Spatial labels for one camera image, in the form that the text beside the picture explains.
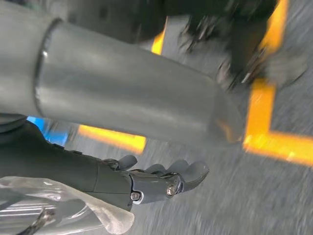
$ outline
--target bolt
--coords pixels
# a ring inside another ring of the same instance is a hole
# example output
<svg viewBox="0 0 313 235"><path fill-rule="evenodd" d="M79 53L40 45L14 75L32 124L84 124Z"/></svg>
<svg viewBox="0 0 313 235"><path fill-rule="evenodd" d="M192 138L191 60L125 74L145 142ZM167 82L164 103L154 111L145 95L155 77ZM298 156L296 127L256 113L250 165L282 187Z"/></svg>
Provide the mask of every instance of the bolt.
<svg viewBox="0 0 313 235"><path fill-rule="evenodd" d="M130 194L130 199L133 201L138 201L140 199L140 193L139 192L132 192Z"/></svg>
<svg viewBox="0 0 313 235"><path fill-rule="evenodd" d="M167 189L167 194L169 197L173 197L175 195L176 187L174 185L170 185Z"/></svg>

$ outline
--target yellow floor marking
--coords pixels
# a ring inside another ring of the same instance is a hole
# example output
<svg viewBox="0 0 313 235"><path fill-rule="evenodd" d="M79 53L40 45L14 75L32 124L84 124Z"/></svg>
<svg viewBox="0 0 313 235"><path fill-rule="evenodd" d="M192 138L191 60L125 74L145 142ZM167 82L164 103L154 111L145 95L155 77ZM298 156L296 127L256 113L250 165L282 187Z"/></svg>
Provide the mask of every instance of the yellow floor marking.
<svg viewBox="0 0 313 235"><path fill-rule="evenodd" d="M165 22L164 30L155 38L152 47L151 48L151 52L157 55L161 55L162 53L163 42L164 40L167 23L167 20Z"/></svg>
<svg viewBox="0 0 313 235"><path fill-rule="evenodd" d="M165 28L166 26L163 32L155 38L151 49L152 52L158 55L161 54L163 41L165 35ZM135 136L83 125L79 126L78 133L81 135L87 136L89 138L103 141L116 147L132 151L137 154L143 153L146 142L146 138L143 136Z"/></svg>
<svg viewBox="0 0 313 235"><path fill-rule="evenodd" d="M257 80L253 85L244 147L252 153L313 165L313 138L271 131L275 88Z"/></svg>
<svg viewBox="0 0 313 235"><path fill-rule="evenodd" d="M288 0L281 0L269 21L269 29L261 46L270 52L283 42L288 12ZM275 87L256 80L250 98L244 148L289 162L313 166L313 138L271 131Z"/></svg>

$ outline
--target gray floor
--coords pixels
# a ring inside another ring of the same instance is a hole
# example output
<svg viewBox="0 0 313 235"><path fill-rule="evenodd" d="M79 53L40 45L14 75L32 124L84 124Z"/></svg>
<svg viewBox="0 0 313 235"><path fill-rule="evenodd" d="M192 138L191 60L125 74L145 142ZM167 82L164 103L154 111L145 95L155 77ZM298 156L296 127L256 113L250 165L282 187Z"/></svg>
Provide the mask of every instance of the gray floor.
<svg viewBox="0 0 313 235"><path fill-rule="evenodd" d="M309 61L307 73L278 93L272 129L313 136L313 1L291 0L285 49L298 47ZM207 74L226 55L207 45L191 55L176 46L182 19L170 19L164 56ZM249 90L232 94L243 115ZM121 158L125 151L78 137L71 147L99 158ZM229 149L192 149L149 140L138 167L170 165L176 159L204 160L209 176L199 188L167 202L134 206L135 223L127 235L312 235L313 172L308 167L278 162ZM93 234L102 234L97 231Z"/></svg>

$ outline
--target metal pipe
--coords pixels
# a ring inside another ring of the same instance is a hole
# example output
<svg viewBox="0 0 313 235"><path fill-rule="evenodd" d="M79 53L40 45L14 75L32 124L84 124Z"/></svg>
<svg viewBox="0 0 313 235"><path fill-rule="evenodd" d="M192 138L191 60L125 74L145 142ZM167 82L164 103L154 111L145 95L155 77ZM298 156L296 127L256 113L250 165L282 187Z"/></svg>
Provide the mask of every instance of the metal pipe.
<svg viewBox="0 0 313 235"><path fill-rule="evenodd" d="M0 70L0 87L7 91L0 93L0 112L187 144L237 141L242 133L235 106L204 74L67 23L51 27L51 18L19 6L0 2L0 9L0 67L17 65ZM8 18L19 26L3 23ZM48 20L36 22L41 18ZM46 31L33 34L41 25ZM22 51L6 49L4 38L23 41Z"/></svg>

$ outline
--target clear plastic bag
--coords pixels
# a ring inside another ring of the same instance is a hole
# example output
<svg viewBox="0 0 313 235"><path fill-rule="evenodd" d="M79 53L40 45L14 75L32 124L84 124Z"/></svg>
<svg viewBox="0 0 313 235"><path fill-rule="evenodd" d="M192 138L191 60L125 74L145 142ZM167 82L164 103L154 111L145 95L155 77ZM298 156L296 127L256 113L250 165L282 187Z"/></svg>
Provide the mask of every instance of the clear plastic bag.
<svg viewBox="0 0 313 235"><path fill-rule="evenodd" d="M43 210L54 210L52 220L35 234L74 234L105 228L119 235L133 223L132 213L62 183L38 178L0 179L0 234L18 234Z"/></svg>

